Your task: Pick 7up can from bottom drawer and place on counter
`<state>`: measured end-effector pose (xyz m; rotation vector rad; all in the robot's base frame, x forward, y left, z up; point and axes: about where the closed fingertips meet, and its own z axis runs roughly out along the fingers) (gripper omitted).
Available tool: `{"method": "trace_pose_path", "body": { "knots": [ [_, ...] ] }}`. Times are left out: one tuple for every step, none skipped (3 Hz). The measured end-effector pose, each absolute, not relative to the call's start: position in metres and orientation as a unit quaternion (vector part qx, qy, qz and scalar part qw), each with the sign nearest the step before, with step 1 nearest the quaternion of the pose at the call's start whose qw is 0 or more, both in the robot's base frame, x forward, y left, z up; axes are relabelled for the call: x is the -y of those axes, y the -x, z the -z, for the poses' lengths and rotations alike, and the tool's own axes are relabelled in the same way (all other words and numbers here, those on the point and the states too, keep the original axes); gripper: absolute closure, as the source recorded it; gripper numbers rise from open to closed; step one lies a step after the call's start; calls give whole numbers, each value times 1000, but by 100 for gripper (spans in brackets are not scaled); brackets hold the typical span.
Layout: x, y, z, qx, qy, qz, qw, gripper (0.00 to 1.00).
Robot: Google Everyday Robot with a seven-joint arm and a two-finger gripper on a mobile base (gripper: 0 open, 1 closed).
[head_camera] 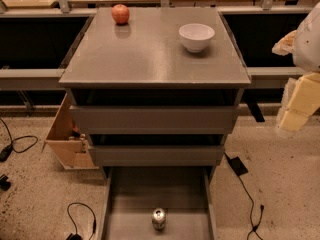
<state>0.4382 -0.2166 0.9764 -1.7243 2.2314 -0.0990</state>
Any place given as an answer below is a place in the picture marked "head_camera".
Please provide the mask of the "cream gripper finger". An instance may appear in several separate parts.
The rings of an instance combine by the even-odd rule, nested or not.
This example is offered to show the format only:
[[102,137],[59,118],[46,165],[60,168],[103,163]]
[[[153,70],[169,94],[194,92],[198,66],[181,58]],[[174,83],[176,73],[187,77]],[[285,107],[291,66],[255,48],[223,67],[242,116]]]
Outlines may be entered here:
[[278,132],[297,132],[320,108],[320,73],[290,78],[277,115]]
[[272,48],[274,54],[285,56],[293,51],[296,30],[291,31],[281,38]]

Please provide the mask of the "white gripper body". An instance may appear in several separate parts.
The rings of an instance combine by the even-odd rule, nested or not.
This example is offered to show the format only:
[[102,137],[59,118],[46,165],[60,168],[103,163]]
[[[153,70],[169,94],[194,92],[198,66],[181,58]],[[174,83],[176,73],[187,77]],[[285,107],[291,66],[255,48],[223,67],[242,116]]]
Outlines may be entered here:
[[320,71],[320,3],[310,11],[297,28],[293,62],[305,71]]

